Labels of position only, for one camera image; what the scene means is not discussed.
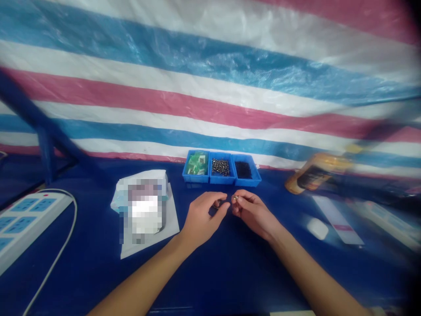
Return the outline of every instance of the striped tarp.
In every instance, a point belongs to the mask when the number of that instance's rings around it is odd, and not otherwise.
[[[0,0],[0,67],[99,157],[344,153],[421,96],[418,45],[390,0]],[[404,128],[354,171],[421,177],[420,142]],[[37,146],[0,104],[0,150]]]

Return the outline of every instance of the blue plastic bin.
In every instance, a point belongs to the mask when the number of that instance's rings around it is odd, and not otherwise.
[[[259,171],[256,168],[253,157],[250,155],[231,155],[232,165],[235,169],[235,185],[239,187],[257,187],[262,181]],[[235,162],[247,162],[250,166],[251,179],[239,179],[237,175],[237,169],[235,168]]]
[[[203,152],[205,154],[207,154],[207,175],[189,175],[187,174],[187,164],[189,162],[190,156],[195,154],[196,151],[189,151],[189,153],[187,154],[187,160],[186,163],[184,164],[184,169],[183,169],[183,178],[184,178],[184,182],[194,182],[194,183],[209,183],[209,174],[210,172],[210,152],[208,151],[201,151],[201,150],[197,150],[200,152]]]
[[[212,159],[228,160],[230,176],[229,177],[213,176],[212,175]],[[209,157],[209,175],[210,175],[210,183],[213,183],[213,184],[233,184],[234,181],[235,181],[236,173],[235,173],[235,166],[232,164],[231,154],[211,152],[210,157]]]

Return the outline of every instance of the table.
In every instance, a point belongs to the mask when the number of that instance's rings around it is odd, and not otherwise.
[[[65,158],[56,158],[56,163],[57,171],[70,165]],[[42,183],[44,168],[40,156],[10,154],[0,160],[0,210]]]
[[[96,158],[115,182],[149,169],[167,170],[180,228],[189,203],[204,191],[237,187],[199,184],[182,178],[183,164]],[[303,227],[303,216],[323,219],[309,196],[292,195],[283,186],[291,172],[260,170],[258,194],[305,249],[363,305],[402,304],[408,269],[385,262],[369,251],[332,246]],[[103,188],[76,166],[52,187],[68,190],[78,201],[73,236],[32,307],[31,315],[85,315],[119,283],[158,252],[168,239],[120,260],[119,217],[111,210],[114,188]],[[28,250],[0,277],[2,315],[21,315],[66,239],[73,219],[69,206]],[[357,233],[370,243],[370,232]],[[373,244],[379,248],[375,238]],[[387,248],[381,249],[385,255]],[[221,315],[303,310],[309,306],[269,246],[237,217],[228,213],[214,236],[176,271],[155,301],[160,314]]]

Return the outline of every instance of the yellow bottle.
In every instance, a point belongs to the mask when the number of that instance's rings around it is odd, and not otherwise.
[[[344,157],[317,153],[285,182],[285,187],[294,194],[300,194],[306,189],[315,190],[333,173],[343,174],[351,166],[352,163]]]

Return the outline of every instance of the green component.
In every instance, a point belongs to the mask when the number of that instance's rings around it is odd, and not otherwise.
[[[207,159],[208,153],[196,151],[189,157],[189,162],[187,163],[187,174],[207,175]]]

